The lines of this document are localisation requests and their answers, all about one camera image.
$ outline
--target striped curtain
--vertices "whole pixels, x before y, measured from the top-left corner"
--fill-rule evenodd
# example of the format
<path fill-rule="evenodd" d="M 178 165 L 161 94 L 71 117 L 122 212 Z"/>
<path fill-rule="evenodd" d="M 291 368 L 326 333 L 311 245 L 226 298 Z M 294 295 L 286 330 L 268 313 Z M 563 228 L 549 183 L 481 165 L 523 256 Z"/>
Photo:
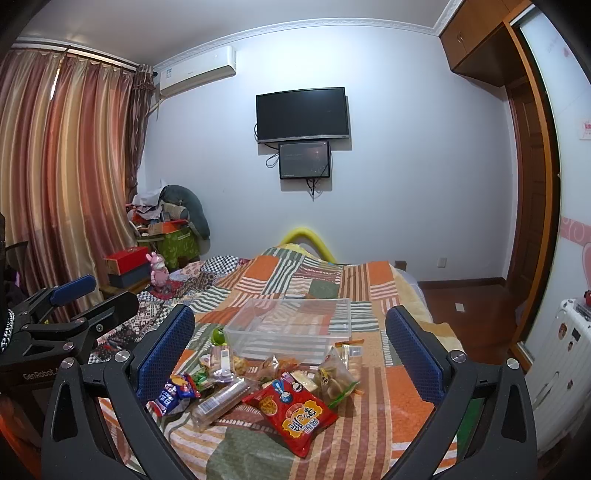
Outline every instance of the striped curtain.
<path fill-rule="evenodd" d="M 0 211 L 7 245 L 29 241 L 31 293 L 86 274 L 105 283 L 102 258 L 134 244 L 125 216 L 132 81 L 120 68 L 40 50 L 12 50 L 0 64 Z M 101 299 L 95 290 L 77 308 Z"/>

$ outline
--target gray-green u-shaped pillow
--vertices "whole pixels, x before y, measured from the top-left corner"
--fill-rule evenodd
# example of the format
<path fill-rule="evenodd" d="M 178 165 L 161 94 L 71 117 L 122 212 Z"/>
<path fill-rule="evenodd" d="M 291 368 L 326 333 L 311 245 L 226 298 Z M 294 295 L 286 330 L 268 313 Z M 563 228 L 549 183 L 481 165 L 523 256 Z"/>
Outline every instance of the gray-green u-shaped pillow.
<path fill-rule="evenodd" d="M 209 225 L 203 207 L 191 190 L 180 185 L 168 185 L 160 193 L 160 200 L 185 207 L 189 211 L 189 222 L 195 226 L 199 236 L 204 240 L 209 238 Z"/>

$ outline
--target wooden floor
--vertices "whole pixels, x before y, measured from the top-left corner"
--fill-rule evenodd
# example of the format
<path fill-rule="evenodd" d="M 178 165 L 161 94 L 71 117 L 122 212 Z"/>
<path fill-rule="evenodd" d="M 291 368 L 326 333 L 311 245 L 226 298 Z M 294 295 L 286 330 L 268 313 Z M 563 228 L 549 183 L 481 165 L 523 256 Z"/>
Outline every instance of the wooden floor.
<path fill-rule="evenodd" d="M 517 328 L 517 303 L 501 285 L 424 290 L 435 323 L 447 322 L 475 362 L 500 365 Z M 465 313 L 456 311 L 462 303 Z"/>

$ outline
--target clear plastic container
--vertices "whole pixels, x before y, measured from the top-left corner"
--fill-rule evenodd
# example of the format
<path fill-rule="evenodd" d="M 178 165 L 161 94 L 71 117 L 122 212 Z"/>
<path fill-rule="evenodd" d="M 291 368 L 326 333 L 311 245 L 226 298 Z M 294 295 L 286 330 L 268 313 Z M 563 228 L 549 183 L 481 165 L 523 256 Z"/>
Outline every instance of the clear plastic container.
<path fill-rule="evenodd" d="M 335 342 L 351 338 L 349 299 L 249 299 L 224 328 L 236 355 L 264 360 L 276 353 L 320 365 Z"/>

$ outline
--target blue gripper pad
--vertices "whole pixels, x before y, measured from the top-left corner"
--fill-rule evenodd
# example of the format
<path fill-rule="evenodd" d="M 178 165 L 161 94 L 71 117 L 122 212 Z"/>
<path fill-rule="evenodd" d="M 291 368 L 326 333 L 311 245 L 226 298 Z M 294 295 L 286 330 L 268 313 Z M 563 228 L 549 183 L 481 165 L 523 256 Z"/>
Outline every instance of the blue gripper pad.
<path fill-rule="evenodd" d="M 57 287 L 49 301 L 54 307 L 63 307 L 64 305 L 88 295 L 93 292 L 96 288 L 96 280 L 92 275 L 85 275 L 84 277 L 77 278 L 71 282 Z"/>
<path fill-rule="evenodd" d="M 187 347 L 195 328 L 195 316 L 193 311 L 186 305 L 177 305 L 168 314 L 160 327 L 153 332 L 148 332 L 138 346 L 134 349 L 140 350 L 140 364 L 137 366 L 137 389 L 135 394 L 143 404 L 157 398 L 178 359 Z M 159 336 L 145 358 L 142 357 L 142 344 L 152 342 L 154 336 Z"/>
<path fill-rule="evenodd" d="M 404 313 L 410 314 L 403 307 L 394 307 L 386 315 L 386 333 L 398 354 L 418 394 L 424 401 L 436 407 L 445 396 L 443 373 L 437 362 L 425 348 L 418 335 L 408 324 Z"/>

